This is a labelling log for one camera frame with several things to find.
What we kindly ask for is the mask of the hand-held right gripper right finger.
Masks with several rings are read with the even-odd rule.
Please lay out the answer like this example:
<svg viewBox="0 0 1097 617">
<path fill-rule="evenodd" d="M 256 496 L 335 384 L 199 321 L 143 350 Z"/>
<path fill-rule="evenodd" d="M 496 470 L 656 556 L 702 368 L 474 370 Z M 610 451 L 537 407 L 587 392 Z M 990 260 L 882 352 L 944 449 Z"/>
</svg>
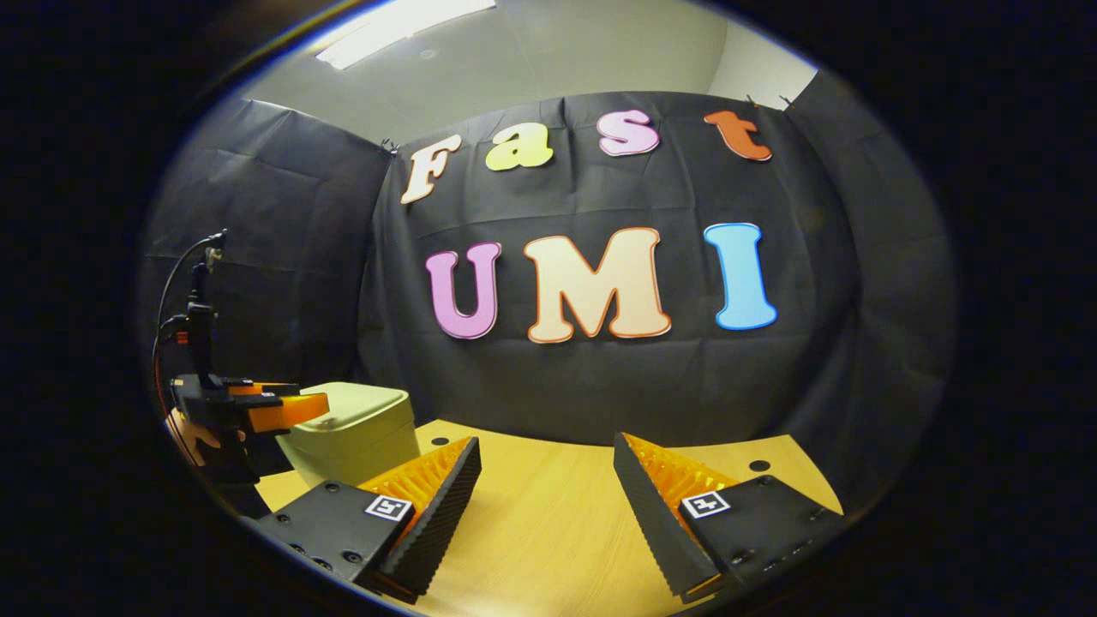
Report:
<svg viewBox="0 0 1097 617">
<path fill-rule="evenodd" d="M 681 601 L 737 601 L 799 565 L 845 527 L 834 489 L 790 436 L 728 447 L 717 471 L 630 434 L 614 469 L 661 576 Z"/>
</svg>

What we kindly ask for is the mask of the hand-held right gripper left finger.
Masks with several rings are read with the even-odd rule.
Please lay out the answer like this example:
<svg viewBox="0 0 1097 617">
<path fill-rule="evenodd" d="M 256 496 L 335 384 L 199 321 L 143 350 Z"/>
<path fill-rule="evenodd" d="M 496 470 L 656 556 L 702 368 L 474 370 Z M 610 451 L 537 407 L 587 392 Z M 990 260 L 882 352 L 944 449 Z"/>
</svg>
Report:
<svg viewBox="0 0 1097 617">
<path fill-rule="evenodd" d="M 466 437 L 360 487 L 324 481 L 255 524 L 333 577 L 416 601 L 436 577 L 480 471 L 479 440 Z"/>
</svg>

